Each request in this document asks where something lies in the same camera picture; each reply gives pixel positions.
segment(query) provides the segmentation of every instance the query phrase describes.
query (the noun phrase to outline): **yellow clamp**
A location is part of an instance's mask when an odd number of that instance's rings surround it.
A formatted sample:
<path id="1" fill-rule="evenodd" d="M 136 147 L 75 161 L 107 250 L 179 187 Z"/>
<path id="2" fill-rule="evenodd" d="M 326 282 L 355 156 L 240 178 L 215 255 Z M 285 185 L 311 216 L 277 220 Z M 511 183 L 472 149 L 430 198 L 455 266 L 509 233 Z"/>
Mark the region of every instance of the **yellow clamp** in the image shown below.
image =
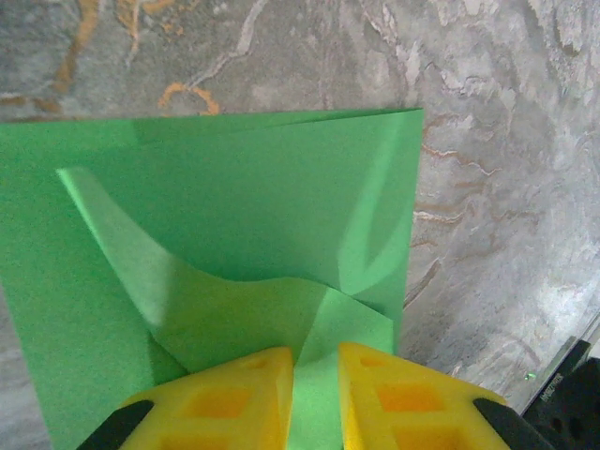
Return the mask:
<path id="1" fill-rule="evenodd" d="M 505 450 L 473 406 L 496 394 L 364 345 L 339 346 L 346 450 Z M 124 406 L 151 400 L 121 450 L 285 450 L 293 360 L 278 347 L 162 384 Z"/>

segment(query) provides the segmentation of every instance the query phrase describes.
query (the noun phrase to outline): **green paper sheet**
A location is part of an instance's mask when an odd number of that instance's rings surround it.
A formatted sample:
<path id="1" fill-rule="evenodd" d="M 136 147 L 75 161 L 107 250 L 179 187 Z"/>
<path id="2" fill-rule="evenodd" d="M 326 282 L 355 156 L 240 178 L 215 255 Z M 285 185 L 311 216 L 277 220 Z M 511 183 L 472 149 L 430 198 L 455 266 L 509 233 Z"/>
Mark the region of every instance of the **green paper sheet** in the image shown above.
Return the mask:
<path id="1" fill-rule="evenodd" d="M 275 345 L 289 448 L 339 449 L 336 347 L 391 351 L 423 114 L 0 127 L 0 277 L 56 449 L 123 399 Z"/>

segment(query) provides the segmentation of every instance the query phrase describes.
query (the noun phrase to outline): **black object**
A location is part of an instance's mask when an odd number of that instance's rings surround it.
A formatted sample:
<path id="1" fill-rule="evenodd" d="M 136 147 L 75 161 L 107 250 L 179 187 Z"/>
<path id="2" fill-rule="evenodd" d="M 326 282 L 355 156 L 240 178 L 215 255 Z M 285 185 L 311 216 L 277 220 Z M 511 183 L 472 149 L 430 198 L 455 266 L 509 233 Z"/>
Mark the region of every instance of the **black object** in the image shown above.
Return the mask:
<path id="1" fill-rule="evenodd" d="M 556 449 L 600 449 L 600 360 L 579 340 L 523 414 Z"/>
<path id="2" fill-rule="evenodd" d="M 473 404 L 511 450 L 556 450 L 515 410 L 487 398 Z"/>
<path id="3" fill-rule="evenodd" d="M 153 407 L 154 402 L 141 400 L 116 410 L 77 450 L 118 450 Z"/>

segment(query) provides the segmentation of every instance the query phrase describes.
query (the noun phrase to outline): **square hole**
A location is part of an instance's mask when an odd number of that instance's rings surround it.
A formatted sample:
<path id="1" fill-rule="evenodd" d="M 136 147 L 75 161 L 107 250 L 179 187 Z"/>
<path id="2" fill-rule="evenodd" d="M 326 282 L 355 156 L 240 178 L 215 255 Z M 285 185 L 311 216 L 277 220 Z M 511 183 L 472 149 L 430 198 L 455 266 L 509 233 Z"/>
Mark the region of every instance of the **square hole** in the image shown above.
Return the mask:
<path id="1" fill-rule="evenodd" d="M 388 413 L 443 410 L 442 399 L 426 384 L 386 384 L 377 389 L 377 396 Z"/>
<path id="2" fill-rule="evenodd" d="M 360 364 L 364 368 L 380 368 L 385 366 L 384 361 L 382 361 L 381 359 L 372 358 L 370 356 L 363 356 L 362 358 L 360 358 Z"/>
<path id="3" fill-rule="evenodd" d="M 406 427 L 395 430 L 398 450 L 473 450 L 454 427 Z"/>
<path id="4" fill-rule="evenodd" d="M 234 419 L 244 412 L 251 397 L 243 387 L 219 387 L 204 389 L 184 408 L 184 417 L 211 417 Z"/>
<path id="5" fill-rule="evenodd" d="M 227 438 L 219 436 L 169 436 L 160 450 L 230 450 Z"/>

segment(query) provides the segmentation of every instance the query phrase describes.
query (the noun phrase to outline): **folded paper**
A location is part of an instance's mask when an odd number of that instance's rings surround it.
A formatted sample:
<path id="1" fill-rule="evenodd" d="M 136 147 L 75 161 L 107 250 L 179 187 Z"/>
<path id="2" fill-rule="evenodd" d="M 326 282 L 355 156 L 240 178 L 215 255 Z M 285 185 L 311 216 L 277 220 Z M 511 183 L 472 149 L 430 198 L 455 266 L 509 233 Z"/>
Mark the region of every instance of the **folded paper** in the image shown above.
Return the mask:
<path id="1" fill-rule="evenodd" d="M 0 277 L 52 442 L 124 398 L 293 350 L 289 448 L 338 449 L 336 348 L 391 351 L 421 111 L 0 127 Z"/>

